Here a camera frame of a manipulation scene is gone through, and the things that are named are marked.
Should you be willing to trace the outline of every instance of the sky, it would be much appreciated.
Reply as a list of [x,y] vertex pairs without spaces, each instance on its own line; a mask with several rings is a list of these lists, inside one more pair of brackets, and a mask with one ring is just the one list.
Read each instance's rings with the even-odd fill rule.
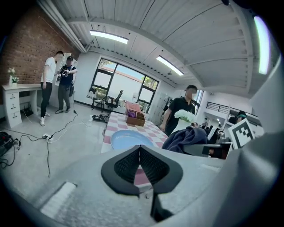
[[[115,68],[115,64],[110,64],[110,65],[105,65],[105,66],[108,67],[108,68],[111,68],[111,69]],[[141,79],[144,76],[141,73],[138,73],[138,72],[136,72],[134,70],[131,70],[131,69],[129,69],[127,67],[124,67],[124,66],[121,66],[121,65],[118,65],[116,70],[120,71],[122,73],[125,73],[125,74],[127,74],[129,76],[133,76],[133,77],[135,77],[137,79]]]

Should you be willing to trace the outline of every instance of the ceiling light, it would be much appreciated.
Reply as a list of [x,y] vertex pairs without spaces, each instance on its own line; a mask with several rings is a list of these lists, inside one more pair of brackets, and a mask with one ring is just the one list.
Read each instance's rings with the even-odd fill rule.
[[179,76],[183,76],[184,74],[177,68],[175,67],[172,63],[168,62],[166,59],[164,59],[161,56],[158,56],[156,58],[158,61],[164,63],[166,66],[168,66],[170,69],[174,70]]
[[113,34],[110,34],[110,33],[102,32],[102,31],[92,31],[91,30],[90,34],[95,35],[95,36],[100,36],[100,37],[103,37],[103,38],[107,38],[107,39],[112,39],[112,40],[119,41],[119,42],[122,42],[122,43],[125,43],[125,44],[127,44],[127,42],[128,42],[128,39],[126,39],[126,38],[123,38],[123,37],[118,36],[118,35],[113,35]]
[[264,21],[259,16],[255,16],[253,19],[256,23],[260,47],[260,62],[258,72],[261,74],[267,74],[270,54],[268,29]]

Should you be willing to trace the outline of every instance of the white desk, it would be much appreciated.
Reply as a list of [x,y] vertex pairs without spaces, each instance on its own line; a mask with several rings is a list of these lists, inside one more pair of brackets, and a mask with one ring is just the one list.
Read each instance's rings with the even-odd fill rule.
[[2,87],[5,117],[10,128],[22,123],[19,92],[30,91],[29,102],[32,111],[37,115],[36,97],[37,90],[41,89],[40,84],[18,84],[17,87],[3,85]]

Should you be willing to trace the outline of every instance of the dark blue fabric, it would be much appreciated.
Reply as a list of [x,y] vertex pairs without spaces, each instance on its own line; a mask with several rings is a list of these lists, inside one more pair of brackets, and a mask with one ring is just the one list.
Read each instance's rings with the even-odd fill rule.
[[[76,69],[76,67],[72,66],[72,65],[69,66],[69,67],[67,65],[65,65],[65,66],[63,66],[61,68],[61,70],[69,70],[69,71],[74,70],[74,69]],[[60,80],[60,84],[61,85],[71,86],[72,79],[73,79],[73,74],[72,73],[70,73],[68,76],[62,76],[61,80]]]
[[189,126],[184,130],[179,130],[171,134],[170,137],[164,142],[162,148],[169,151],[183,153],[183,145],[206,143],[207,135],[205,130]]

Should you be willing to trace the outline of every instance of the white flower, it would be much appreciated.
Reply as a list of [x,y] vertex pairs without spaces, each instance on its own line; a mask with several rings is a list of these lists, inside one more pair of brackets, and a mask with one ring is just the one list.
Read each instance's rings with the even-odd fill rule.
[[187,121],[187,122],[194,122],[195,120],[195,115],[189,111],[186,111],[186,110],[179,110],[177,111],[175,114],[174,114],[174,117],[175,118],[180,118],[184,121]]

